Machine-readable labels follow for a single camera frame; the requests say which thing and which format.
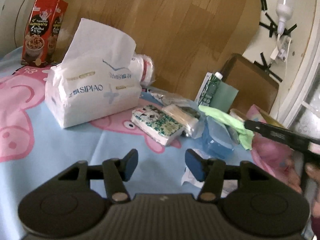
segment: blue plastic container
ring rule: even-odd
[[[233,153],[233,142],[223,123],[207,117],[202,134],[203,151],[213,158],[226,160]]]

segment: red snack box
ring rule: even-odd
[[[67,6],[63,0],[36,0],[25,31],[22,65],[44,67],[51,63]]]

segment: black wire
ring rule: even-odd
[[[14,23],[14,34],[13,34],[13,37],[14,37],[14,44],[15,44],[16,48],[18,47],[18,46],[17,46],[17,41],[16,41],[17,21],[18,21],[18,17],[19,17],[20,10],[21,10],[21,8],[22,8],[22,6],[23,6],[23,4],[24,4],[25,1],[26,1],[26,0],[23,0],[22,4],[20,5],[19,11],[18,11],[18,13],[17,13],[16,21],[15,21],[15,23]]]

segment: wooden panel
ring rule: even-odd
[[[61,60],[82,17],[129,34],[155,62],[155,86],[194,99],[207,71],[242,54],[256,33],[260,0],[65,0]]]

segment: light green cloth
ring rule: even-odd
[[[244,128],[243,122],[216,108],[199,106],[199,109],[204,112],[205,115],[211,116],[215,120],[234,128],[239,134],[239,141],[244,149],[252,150],[253,132]]]

